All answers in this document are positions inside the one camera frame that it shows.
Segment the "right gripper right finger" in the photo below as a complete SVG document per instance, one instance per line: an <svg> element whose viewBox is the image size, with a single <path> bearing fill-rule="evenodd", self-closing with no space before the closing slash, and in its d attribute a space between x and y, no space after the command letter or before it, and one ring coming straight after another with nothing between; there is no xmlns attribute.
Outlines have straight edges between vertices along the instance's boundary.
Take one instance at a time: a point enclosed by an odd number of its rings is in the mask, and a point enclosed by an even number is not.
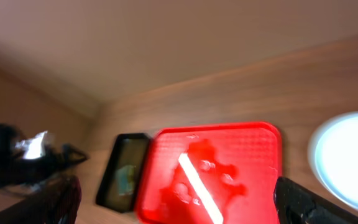
<svg viewBox="0 0 358 224"><path fill-rule="evenodd" d="M358 224L358 217L296 182L279 177L273 201L280 224Z"/></svg>

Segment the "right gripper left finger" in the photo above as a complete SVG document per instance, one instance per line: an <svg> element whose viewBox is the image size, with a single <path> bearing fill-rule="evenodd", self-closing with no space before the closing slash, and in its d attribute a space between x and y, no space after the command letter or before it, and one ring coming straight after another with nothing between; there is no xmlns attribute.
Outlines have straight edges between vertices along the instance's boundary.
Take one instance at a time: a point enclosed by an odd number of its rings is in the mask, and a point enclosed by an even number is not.
<svg viewBox="0 0 358 224"><path fill-rule="evenodd" d="M0 212L0 224L75 224L81 203L80 181L64 177Z"/></svg>

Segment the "white plate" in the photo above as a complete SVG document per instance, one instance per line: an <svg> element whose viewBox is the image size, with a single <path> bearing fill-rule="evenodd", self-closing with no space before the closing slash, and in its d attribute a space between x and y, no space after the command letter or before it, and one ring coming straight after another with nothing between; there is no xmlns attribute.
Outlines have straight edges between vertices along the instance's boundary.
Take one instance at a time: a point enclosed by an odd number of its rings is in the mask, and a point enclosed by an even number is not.
<svg viewBox="0 0 358 224"><path fill-rule="evenodd" d="M358 211L358 111L320 125L310 138L308 161L324 188Z"/></svg>

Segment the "green yellow sponge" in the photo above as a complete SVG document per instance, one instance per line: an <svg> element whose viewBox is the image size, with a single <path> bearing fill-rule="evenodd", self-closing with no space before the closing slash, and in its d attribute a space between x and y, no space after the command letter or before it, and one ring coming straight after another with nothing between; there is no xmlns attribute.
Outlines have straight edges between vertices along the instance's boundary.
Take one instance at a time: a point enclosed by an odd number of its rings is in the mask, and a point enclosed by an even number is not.
<svg viewBox="0 0 358 224"><path fill-rule="evenodd" d="M116 172L116 181L119 195L132 195L135 189L135 168L133 165L126 165Z"/></svg>

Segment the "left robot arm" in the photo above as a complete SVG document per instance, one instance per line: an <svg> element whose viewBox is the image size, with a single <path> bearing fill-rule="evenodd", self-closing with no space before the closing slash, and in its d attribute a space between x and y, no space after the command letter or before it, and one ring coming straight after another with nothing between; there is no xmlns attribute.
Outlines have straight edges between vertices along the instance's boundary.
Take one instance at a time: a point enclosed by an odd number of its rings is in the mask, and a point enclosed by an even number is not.
<svg viewBox="0 0 358 224"><path fill-rule="evenodd" d="M27 139L15 126L0 124L0 189L40 184L88 159L71 144L56 150L47 131Z"/></svg>

